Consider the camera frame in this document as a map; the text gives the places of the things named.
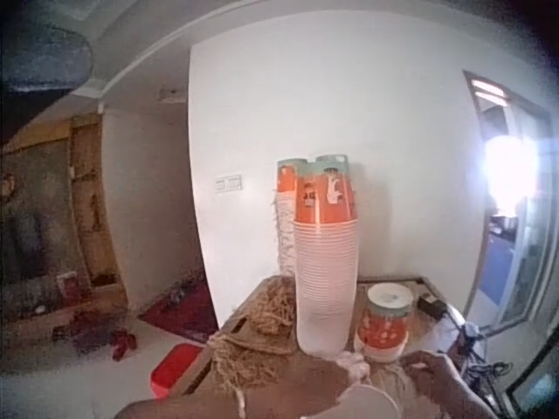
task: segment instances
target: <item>doormat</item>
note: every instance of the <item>doormat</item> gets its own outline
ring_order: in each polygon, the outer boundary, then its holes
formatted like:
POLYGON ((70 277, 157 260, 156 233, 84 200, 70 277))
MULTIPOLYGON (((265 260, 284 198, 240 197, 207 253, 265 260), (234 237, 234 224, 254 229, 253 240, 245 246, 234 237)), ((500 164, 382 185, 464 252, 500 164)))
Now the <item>doormat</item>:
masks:
POLYGON ((206 343, 217 330, 210 289, 203 278, 184 283, 138 317, 151 326, 186 339, 206 343))

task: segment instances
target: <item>person's hand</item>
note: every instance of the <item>person's hand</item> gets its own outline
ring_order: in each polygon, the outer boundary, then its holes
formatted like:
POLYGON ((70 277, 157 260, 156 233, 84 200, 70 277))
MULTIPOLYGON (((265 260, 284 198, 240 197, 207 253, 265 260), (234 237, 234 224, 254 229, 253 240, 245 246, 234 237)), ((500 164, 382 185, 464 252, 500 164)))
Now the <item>person's hand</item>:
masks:
POLYGON ((404 356, 401 365, 419 394, 437 403, 454 418, 493 418, 485 403, 462 381, 445 354, 418 351, 404 356))
POLYGON ((334 361, 305 357, 293 362, 281 382, 265 391, 273 394, 277 416, 298 418, 333 408, 352 383, 367 377, 369 364, 361 354, 346 352, 334 361))
POLYGON ((404 356, 400 363, 413 380, 418 393, 427 396, 443 409, 450 406, 458 394, 469 391, 445 354, 418 351, 404 356))

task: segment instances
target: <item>plastic jar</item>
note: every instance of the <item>plastic jar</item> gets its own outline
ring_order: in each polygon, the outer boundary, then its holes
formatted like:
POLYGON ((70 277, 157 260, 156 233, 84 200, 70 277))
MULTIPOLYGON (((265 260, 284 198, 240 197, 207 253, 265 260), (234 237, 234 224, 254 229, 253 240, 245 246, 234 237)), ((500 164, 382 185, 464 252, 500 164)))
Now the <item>plastic jar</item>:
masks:
POLYGON ((367 290, 367 306, 355 331, 355 350, 376 362, 395 361, 408 341, 413 293, 403 285, 384 283, 367 290))

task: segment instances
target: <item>white jar lid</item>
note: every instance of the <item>white jar lid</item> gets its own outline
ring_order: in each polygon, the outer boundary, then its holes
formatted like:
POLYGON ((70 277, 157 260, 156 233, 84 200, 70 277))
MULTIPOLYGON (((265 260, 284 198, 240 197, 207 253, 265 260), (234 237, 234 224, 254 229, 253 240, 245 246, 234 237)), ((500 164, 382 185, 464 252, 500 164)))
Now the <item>white jar lid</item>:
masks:
POLYGON ((394 282, 371 286, 367 290, 367 298, 375 306, 388 310, 402 310, 413 303, 413 293, 410 288, 394 282))

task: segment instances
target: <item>light switch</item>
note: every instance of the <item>light switch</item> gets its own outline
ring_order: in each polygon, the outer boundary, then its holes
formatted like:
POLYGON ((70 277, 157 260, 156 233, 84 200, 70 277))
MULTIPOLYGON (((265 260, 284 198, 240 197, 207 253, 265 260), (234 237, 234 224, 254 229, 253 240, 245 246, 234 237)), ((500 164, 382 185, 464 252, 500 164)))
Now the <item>light switch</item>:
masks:
POLYGON ((241 190, 243 183, 241 182, 241 175, 234 175, 227 178, 227 190, 241 190))
POLYGON ((216 191, 217 192, 225 192, 227 190, 227 184, 225 183, 225 179, 217 179, 216 180, 216 191))

